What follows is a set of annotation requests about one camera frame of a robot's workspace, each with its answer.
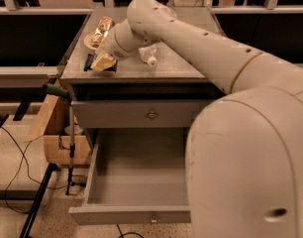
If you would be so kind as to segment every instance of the closed drawer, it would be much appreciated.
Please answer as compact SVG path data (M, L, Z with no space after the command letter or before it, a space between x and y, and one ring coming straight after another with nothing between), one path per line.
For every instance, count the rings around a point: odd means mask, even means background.
M83 128L190 127L209 101L74 101Z
M100 130L78 224L190 222L183 128Z

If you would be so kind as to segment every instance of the drawer handle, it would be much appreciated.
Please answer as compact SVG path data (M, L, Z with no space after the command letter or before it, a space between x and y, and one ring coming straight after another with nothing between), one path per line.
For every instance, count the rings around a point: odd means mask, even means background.
M153 112L153 111L151 111L151 112L149 112L149 113L147 114L147 117L149 117L151 120L153 120L153 119L155 119L155 118L158 117L158 114L155 113L155 112Z

